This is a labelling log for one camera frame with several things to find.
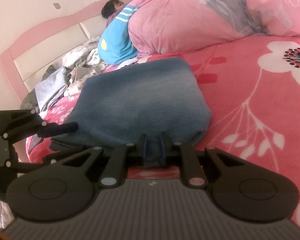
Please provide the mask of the blue denim jeans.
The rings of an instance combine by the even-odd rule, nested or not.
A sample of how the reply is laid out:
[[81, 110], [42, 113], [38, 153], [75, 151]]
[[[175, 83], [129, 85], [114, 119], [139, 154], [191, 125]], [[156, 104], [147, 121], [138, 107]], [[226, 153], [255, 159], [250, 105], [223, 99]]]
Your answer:
[[116, 146], [147, 136], [145, 166], [163, 164], [160, 136], [198, 144], [211, 119], [188, 63], [178, 57], [136, 64], [93, 76], [66, 118], [75, 132], [51, 138], [54, 151], [77, 146]]

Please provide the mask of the black smartphone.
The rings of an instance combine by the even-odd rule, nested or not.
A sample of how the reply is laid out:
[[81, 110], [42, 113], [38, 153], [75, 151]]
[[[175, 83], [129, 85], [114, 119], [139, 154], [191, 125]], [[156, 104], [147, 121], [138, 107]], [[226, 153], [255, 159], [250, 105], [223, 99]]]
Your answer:
[[37, 134], [34, 134], [32, 136], [32, 139], [30, 140], [30, 144], [29, 144], [29, 149], [28, 149], [28, 154], [30, 154], [32, 152], [32, 150], [39, 145], [40, 143], [42, 143], [44, 140], [44, 138], [39, 137]]

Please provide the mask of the dark floral pillow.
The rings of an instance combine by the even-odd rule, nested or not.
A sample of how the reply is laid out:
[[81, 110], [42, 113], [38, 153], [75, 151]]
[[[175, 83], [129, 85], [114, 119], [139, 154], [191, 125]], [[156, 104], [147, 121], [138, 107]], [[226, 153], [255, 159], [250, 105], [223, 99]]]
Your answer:
[[[57, 69], [55, 68], [54, 65], [50, 65], [44, 75], [42, 76], [42, 81], [46, 80], [51, 74], [53, 74]], [[31, 90], [29, 94], [24, 98], [24, 100], [20, 104], [21, 110], [25, 109], [30, 109], [30, 110], [38, 110], [38, 101], [37, 101], [37, 96], [36, 96], [36, 91], [35, 89]]]

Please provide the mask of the light blue sweatshirt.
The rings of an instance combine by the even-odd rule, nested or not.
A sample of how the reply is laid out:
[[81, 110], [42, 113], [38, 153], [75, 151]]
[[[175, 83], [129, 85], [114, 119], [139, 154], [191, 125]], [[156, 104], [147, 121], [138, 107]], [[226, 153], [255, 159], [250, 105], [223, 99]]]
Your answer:
[[40, 112], [45, 112], [54, 105], [68, 87], [69, 72], [64, 66], [58, 68], [49, 77], [36, 84], [35, 92]]

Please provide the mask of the pink cream headboard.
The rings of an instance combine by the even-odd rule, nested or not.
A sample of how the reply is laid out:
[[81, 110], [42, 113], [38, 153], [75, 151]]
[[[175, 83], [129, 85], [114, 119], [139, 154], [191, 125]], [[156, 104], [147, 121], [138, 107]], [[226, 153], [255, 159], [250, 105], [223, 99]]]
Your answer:
[[107, 21], [101, 10], [107, 1], [94, 2], [75, 14], [34, 26], [0, 55], [0, 68], [19, 101], [34, 88], [49, 65], [104, 32]]

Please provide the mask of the beige garment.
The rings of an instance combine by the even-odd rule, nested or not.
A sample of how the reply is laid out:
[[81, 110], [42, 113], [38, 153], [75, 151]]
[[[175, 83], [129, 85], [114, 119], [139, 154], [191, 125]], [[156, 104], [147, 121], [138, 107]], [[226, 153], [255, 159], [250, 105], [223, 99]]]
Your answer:
[[70, 72], [69, 85], [64, 92], [64, 96], [74, 96], [79, 94], [87, 79], [100, 74], [101, 71], [97, 68], [75, 67]]

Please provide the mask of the red floral bed blanket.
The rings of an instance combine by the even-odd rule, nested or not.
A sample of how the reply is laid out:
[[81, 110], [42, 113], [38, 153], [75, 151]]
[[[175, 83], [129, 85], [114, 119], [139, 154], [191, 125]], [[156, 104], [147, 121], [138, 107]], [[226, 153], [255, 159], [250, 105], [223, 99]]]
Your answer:
[[[216, 146], [292, 180], [300, 192], [300, 38], [250, 36], [181, 58], [212, 112], [199, 150]], [[300, 226], [300, 202], [293, 215]]]

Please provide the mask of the white grey patterned blanket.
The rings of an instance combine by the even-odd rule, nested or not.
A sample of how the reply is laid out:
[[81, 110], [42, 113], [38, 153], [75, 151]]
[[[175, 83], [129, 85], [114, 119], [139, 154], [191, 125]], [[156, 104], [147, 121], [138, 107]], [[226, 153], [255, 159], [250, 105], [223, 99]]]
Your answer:
[[71, 51], [67, 52], [62, 57], [62, 66], [73, 70], [75, 67], [94, 68], [98, 73], [105, 71], [109, 64], [102, 60], [98, 54], [98, 44], [100, 36], [77, 46]]

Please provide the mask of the person in purple top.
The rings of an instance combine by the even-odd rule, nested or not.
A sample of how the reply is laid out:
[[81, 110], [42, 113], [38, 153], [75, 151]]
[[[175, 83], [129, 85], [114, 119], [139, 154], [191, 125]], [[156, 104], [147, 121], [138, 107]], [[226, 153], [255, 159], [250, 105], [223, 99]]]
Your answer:
[[106, 27], [110, 25], [113, 19], [122, 11], [126, 6], [121, 0], [109, 0], [101, 10], [101, 15], [107, 20]]

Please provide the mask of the pink floral duvet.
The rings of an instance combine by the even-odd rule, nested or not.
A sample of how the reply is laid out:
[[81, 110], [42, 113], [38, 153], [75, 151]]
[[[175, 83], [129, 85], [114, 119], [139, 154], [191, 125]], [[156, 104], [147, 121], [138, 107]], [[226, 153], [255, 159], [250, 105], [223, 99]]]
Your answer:
[[134, 0], [128, 33], [142, 54], [193, 51], [250, 35], [300, 37], [300, 0]]

